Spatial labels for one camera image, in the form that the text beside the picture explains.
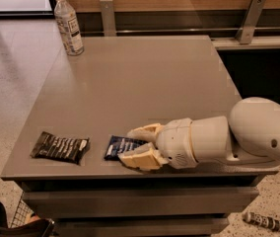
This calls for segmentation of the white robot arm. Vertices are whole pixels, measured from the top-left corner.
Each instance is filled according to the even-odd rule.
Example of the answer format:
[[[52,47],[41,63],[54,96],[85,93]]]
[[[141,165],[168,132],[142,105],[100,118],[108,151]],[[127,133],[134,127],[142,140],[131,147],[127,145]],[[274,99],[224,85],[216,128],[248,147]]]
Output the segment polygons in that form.
[[[129,168],[194,168],[201,163],[268,168],[280,164],[280,105],[251,97],[237,102],[228,116],[174,119],[130,130],[145,143],[121,153]]]

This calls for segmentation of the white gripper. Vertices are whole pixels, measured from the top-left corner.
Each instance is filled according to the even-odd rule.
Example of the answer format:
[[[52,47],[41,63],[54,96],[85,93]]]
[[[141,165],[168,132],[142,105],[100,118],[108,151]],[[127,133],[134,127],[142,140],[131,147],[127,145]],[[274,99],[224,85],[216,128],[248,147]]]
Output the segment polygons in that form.
[[[149,143],[120,153],[119,160],[126,167],[143,171],[159,170],[168,163],[175,169],[194,168],[197,160],[192,147],[191,125],[190,118],[183,118],[166,125],[152,123],[131,129],[127,132],[129,138]]]

